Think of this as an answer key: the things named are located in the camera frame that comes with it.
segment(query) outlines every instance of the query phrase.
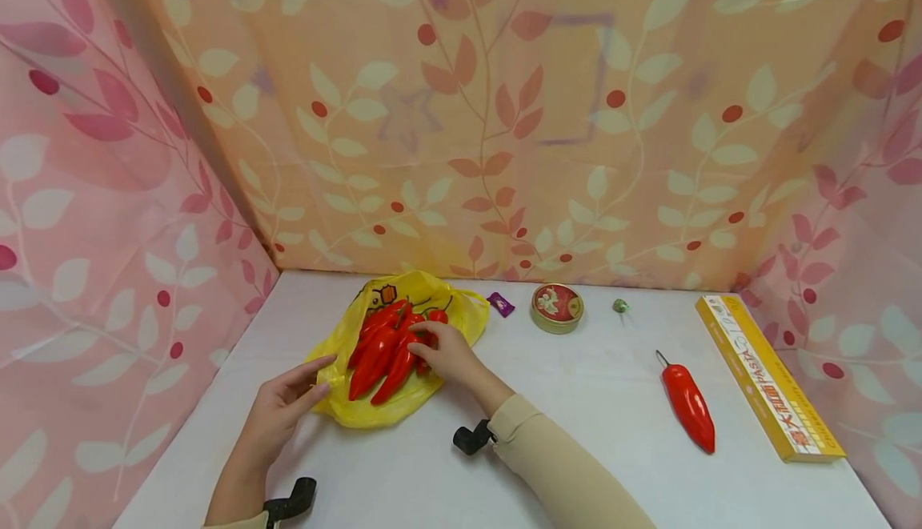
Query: fabric wall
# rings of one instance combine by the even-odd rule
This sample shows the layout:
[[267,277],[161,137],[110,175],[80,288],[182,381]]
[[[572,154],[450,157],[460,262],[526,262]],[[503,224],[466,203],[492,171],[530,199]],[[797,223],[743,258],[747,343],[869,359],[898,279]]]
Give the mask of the fabric wall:
[[[920,0],[840,40],[867,54],[837,99],[836,148],[735,291],[894,527],[922,527]],[[856,22],[866,19],[862,10]],[[814,147],[806,143],[805,147]]]
[[735,285],[899,527],[918,2],[147,0],[280,267]]
[[0,527],[111,527],[278,272],[103,0],[0,0],[0,78]]

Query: purple candy wrapper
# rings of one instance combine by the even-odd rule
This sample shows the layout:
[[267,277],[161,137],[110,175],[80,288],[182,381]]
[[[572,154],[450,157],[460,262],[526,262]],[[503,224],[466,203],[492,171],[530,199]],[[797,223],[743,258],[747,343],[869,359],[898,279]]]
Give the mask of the purple candy wrapper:
[[499,314],[503,318],[511,315],[511,312],[515,311],[515,305],[509,303],[506,299],[503,298],[499,293],[493,293],[490,297],[487,297],[487,301],[490,301],[490,304],[494,309],[499,311]]

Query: tin lid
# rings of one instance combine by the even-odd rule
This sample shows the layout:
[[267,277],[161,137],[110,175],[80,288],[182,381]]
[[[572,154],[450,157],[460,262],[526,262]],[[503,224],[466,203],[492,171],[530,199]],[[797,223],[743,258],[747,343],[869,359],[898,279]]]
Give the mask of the tin lid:
[[535,289],[532,309],[541,323],[553,327],[569,327],[583,317],[583,298],[574,289],[559,283],[547,283]]

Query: round tin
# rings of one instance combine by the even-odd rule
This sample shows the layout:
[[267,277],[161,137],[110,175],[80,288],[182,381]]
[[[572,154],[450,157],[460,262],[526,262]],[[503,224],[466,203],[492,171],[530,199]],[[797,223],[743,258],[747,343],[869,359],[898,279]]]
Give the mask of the round tin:
[[531,296],[531,319],[547,333],[570,333],[582,317],[583,298],[571,287],[545,283]]

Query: yellow box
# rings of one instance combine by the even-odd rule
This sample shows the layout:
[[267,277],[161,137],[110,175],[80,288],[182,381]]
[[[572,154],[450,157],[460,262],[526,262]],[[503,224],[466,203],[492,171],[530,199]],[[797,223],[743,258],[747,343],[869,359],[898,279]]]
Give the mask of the yellow box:
[[739,297],[706,295],[696,310],[782,461],[829,463],[845,456]]

